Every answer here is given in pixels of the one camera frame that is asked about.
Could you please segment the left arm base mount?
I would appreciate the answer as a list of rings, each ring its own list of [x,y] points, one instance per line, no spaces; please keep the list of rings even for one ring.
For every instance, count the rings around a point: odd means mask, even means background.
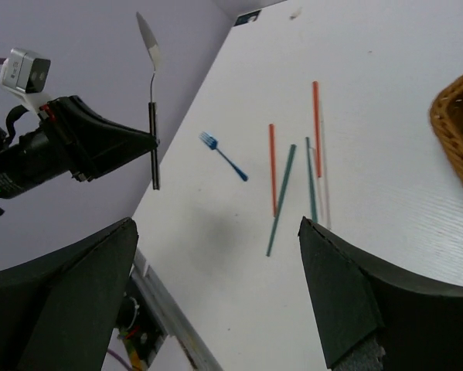
[[[131,281],[123,293],[114,327],[128,353],[128,369],[149,370],[164,342],[165,331]]]

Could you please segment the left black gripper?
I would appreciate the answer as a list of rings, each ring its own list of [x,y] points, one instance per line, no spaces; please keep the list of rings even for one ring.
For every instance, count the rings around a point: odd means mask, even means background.
[[[158,147],[153,134],[100,116],[76,95],[41,104],[37,116],[39,127],[17,144],[3,140],[0,199],[13,199],[65,172],[79,182],[98,179]]]

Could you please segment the silver spoon blue handle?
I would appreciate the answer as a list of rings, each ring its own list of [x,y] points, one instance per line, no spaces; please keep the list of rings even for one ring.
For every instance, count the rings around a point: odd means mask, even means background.
[[[158,145],[160,143],[158,138],[158,122],[157,122],[157,104],[154,99],[153,85],[155,81],[155,75],[160,67],[162,61],[161,51],[158,42],[148,25],[145,17],[140,13],[136,12],[136,19],[138,23],[139,32],[145,48],[148,52],[149,58],[153,66],[153,72],[151,75],[149,85],[149,102],[148,102],[148,116],[149,116],[149,133],[156,140],[156,149],[151,152],[151,173],[152,173],[152,188],[154,190],[160,190],[161,179],[160,179],[160,168],[158,160]]]

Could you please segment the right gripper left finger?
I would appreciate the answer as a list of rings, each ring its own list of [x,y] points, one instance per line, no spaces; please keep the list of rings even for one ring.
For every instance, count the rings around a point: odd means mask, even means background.
[[[120,220],[0,271],[0,370],[99,370],[138,244]]]

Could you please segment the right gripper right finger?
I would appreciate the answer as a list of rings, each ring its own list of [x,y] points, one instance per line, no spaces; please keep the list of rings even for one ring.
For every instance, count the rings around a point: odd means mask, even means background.
[[[329,370],[463,370],[463,287],[415,274],[304,218],[301,259]]]

